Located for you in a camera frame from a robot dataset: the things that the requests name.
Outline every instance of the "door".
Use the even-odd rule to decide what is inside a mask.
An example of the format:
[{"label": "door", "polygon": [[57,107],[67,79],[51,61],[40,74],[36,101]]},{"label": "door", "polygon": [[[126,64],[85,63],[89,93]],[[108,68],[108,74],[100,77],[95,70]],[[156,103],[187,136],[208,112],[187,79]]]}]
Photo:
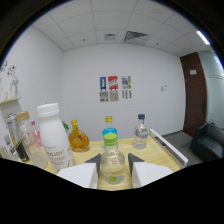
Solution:
[{"label": "door", "polygon": [[205,75],[198,54],[192,53],[180,58],[186,89],[186,111],[183,131],[194,135],[195,128],[206,120],[207,91]]}]

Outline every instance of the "plastic bottle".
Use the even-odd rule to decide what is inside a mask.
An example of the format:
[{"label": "plastic bottle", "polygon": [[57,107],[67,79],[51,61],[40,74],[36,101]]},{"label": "plastic bottle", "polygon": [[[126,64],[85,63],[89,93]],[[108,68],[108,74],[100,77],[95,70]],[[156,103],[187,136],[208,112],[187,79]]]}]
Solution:
[{"label": "plastic bottle", "polygon": [[30,161],[34,166],[37,166],[41,169],[46,168],[48,161],[42,149],[40,148],[34,129],[30,124],[29,112],[24,111],[16,114],[16,119],[21,131],[20,133],[22,144],[30,158]]},{"label": "plastic bottle", "polygon": [[37,115],[40,118],[41,142],[48,159],[57,172],[75,165],[68,136],[58,114],[57,103],[37,107]]},{"label": "plastic bottle", "polygon": [[89,138],[79,130],[77,120],[72,120],[72,132],[69,134],[69,143],[74,152],[85,152],[89,148]]},{"label": "plastic bottle", "polygon": [[36,129],[35,121],[31,121],[31,124],[32,124],[32,126],[33,126],[35,135],[37,136],[37,140],[38,140],[38,142],[39,142],[39,145],[40,145],[40,147],[42,147],[42,143],[41,143],[41,139],[40,139],[40,132]]},{"label": "plastic bottle", "polygon": [[138,114],[139,124],[134,129],[134,147],[144,149],[147,146],[148,128],[144,125],[145,114]]},{"label": "plastic bottle", "polygon": [[117,147],[117,135],[108,133],[104,135],[106,151],[101,157],[101,167],[104,179],[109,184],[119,184],[125,178],[125,157]]},{"label": "plastic bottle", "polygon": [[105,134],[108,134],[108,133],[114,133],[117,135],[117,129],[113,127],[112,116],[105,117],[105,122],[106,122],[106,128],[103,130],[103,137]]}]

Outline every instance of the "blue bottle cap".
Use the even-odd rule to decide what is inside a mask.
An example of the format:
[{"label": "blue bottle cap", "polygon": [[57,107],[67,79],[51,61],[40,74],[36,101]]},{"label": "blue bottle cap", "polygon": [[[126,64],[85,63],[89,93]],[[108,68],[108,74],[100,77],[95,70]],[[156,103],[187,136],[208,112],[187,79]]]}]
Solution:
[{"label": "blue bottle cap", "polygon": [[138,119],[145,119],[145,114],[139,114]]}]

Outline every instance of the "ceiling tile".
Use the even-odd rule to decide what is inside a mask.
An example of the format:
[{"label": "ceiling tile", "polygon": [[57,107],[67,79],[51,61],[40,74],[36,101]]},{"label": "ceiling tile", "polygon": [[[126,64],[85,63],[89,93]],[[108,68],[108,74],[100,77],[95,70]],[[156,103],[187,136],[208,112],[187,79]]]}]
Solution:
[{"label": "ceiling tile", "polygon": [[174,44],[169,44],[168,46],[166,46],[164,49],[164,51],[167,51],[171,54],[177,54],[183,51],[183,49],[181,49],[180,47],[174,45]]},{"label": "ceiling tile", "polygon": [[197,46],[198,50],[199,51],[210,51],[210,50],[213,50],[213,48],[210,46],[210,45],[200,45],[200,46]]},{"label": "ceiling tile", "polygon": [[127,12],[95,12],[94,21],[97,30],[127,28],[131,13]]},{"label": "ceiling tile", "polygon": [[163,40],[156,36],[151,36],[150,39],[148,40],[148,42],[145,44],[145,46],[153,47],[153,48],[157,48],[157,49],[163,49],[168,44],[170,44],[170,42]]},{"label": "ceiling tile", "polygon": [[145,33],[145,34],[153,34],[162,23],[160,21],[154,20],[147,16],[142,16],[138,14],[132,14],[128,31]]},{"label": "ceiling tile", "polygon": [[165,22],[175,14],[175,12],[168,7],[148,0],[140,0],[135,7],[134,13],[149,16],[161,22]]},{"label": "ceiling tile", "polygon": [[188,54],[189,53],[187,51],[181,51],[181,52],[177,53],[176,56],[183,57],[183,56],[188,55]]},{"label": "ceiling tile", "polygon": [[137,0],[92,0],[93,11],[132,12]]},{"label": "ceiling tile", "polygon": [[74,48],[72,43],[68,38],[64,38],[62,40],[59,40],[56,42],[56,44],[63,50],[63,51],[68,51]]},{"label": "ceiling tile", "polygon": [[194,52],[198,52],[199,49],[198,47],[192,47],[186,50],[189,54],[194,53]]},{"label": "ceiling tile", "polygon": [[95,32],[80,33],[75,36],[69,37],[69,39],[76,48],[97,44]]},{"label": "ceiling tile", "polygon": [[33,26],[39,29],[40,31],[45,31],[55,24],[55,21],[48,14],[46,14],[36,20],[36,22],[33,23]]},{"label": "ceiling tile", "polygon": [[[105,34],[116,34],[115,40],[105,40]],[[120,44],[123,43],[126,30],[101,30],[97,31],[99,44]]]},{"label": "ceiling tile", "polygon": [[175,40],[174,43],[183,48],[184,50],[195,47],[195,44],[193,44],[189,39],[186,37],[180,37],[179,39]]},{"label": "ceiling tile", "polygon": [[90,0],[76,0],[62,4],[59,7],[51,10],[49,14],[55,21],[62,22],[74,16],[86,14],[91,12]]},{"label": "ceiling tile", "polygon": [[58,41],[66,37],[58,25],[52,26],[44,31],[44,33],[53,41]]},{"label": "ceiling tile", "polygon": [[94,23],[92,13],[68,19],[59,23],[59,26],[67,36],[93,31]]},{"label": "ceiling tile", "polygon": [[204,41],[201,39],[201,37],[198,36],[196,32],[189,33],[185,35],[191,42],[193,42],[195,45],[203,45],[205,44]]},{"label": "ceiling tile", "polygon": [[197,30],[185,18],[177,14],[169,18],[165,23],[178,30],[182,34],[188,34]]},{"label": "ceiling tile", "polygon": [[155,36],[161,37],[167,41],[174,41],[182,36],[181,33],[173,29],[172,27],[163,24],[155,33]]}]

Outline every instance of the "table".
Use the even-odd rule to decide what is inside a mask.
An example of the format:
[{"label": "table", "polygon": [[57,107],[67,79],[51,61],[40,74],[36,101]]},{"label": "table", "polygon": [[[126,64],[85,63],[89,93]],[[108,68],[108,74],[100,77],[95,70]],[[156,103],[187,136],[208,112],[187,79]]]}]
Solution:
[{"label": "table", "polygon": [[[132,189],[132,180],[130,176],[129,163],[128,163],[128,153],[132,153],[133,155],[143,159],[147,163],[152,163],[160,166],[169,167],[173,172],[176,172],[182,169],[182,166],[177,162],[176,159],[152,136],[148,137],[147,147],[145,149],[136,149],[133,146],[133,138],[129,139],[120,139],[118,140],[118,149],[125,156],[125,179],[122,183],[117,185],[108,184],[103,177],[102,170],[100,170],[100,176],[98,181],[99,190],[108,190],[108,191],[116,191],[116,190],[125,190]],[[73,152],[76,164],[83,164],[85,161],[91,159],[92,157],[98,155],[99,153],[102,155],[104,153],[104,143],[103,141],[91,141],[90,147],[86,152]],[[54,170],[51,163],[48,161],[48,165],[45,168],[47,172],[52,174],[57,174]]]}]

